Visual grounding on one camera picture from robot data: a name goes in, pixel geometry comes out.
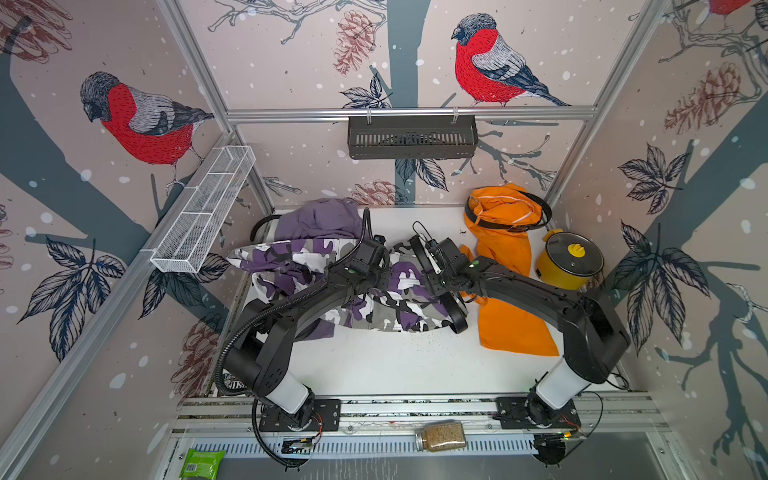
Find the purple camouflage trousers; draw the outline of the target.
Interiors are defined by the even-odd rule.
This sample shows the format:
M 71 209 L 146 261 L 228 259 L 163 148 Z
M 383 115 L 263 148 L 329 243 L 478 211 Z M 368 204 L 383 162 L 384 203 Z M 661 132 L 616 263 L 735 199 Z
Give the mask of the purple camouflage trousers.
M 354 247 L 352 239 L 298 239 L 232 250 L 226 260 L 251 276 L 250 294 L 262 303 L 281 300 L 319 282 L 326 268 Z M 336 326 L 384 332 L 424 333 L 467 329 L 466 309 L 455 298 L 427 289 L 426 269 L 406 242 L 389 250 L 391 276 L 384 287 L 320 317 L 311 339 L 329 338 Z

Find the lilac purple trousers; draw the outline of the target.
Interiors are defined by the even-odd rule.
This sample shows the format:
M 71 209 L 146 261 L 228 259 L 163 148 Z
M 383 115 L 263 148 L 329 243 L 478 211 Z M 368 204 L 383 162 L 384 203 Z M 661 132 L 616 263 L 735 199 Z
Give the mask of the lilac purple trousers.
M 358 240 L 362 229 L 358 206 L 350 200 L 315 200 L 282 215 L 272 246 L 288 260 L 275 271 L 272 298 L 293 295 L 320 280 L 338 254 L 338 242 Z

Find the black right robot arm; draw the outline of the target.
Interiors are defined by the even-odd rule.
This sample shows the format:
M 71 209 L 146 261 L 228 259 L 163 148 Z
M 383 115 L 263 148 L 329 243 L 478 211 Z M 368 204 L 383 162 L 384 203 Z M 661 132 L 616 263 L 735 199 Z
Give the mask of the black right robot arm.
M 530 389 L 513 417 L 537 427 L 558 421 L 573 397 L 607 381 L 630 346 L 630 336 L 607 297 L 597 290 L 564 290 L 513 272 L 493 259 L 464 255 L 449 238 L 415 235 L 410 246 L 424 269 L 427 289 L 451 312 L 463 293 L 495 299 L 557 328 L 563 355 Z

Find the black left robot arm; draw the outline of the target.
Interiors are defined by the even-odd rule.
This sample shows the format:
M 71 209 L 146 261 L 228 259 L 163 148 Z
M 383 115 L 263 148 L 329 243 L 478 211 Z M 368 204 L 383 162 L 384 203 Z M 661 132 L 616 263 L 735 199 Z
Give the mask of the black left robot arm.
M 328 311 L 386 282 L 388 275 L 386 248 L 373 235 L 370 209 L 364 208 L 358 242 L 326 268 L 319 282 L 256 313 L 243 310 L 240 327 L 225 341 L 213 372 L 216 387 L 225 396 L 254 395 L 251 424 L 256 441 L 285 470 L 298 471 L 307 461 L 283 458 L 268 447 L 256 422 L 258 405 L 277 407 L 296 427 L 312 421 L 323 427 L 323 417 L 314 413 L 315 394 L 289 375 L 296 336 Z

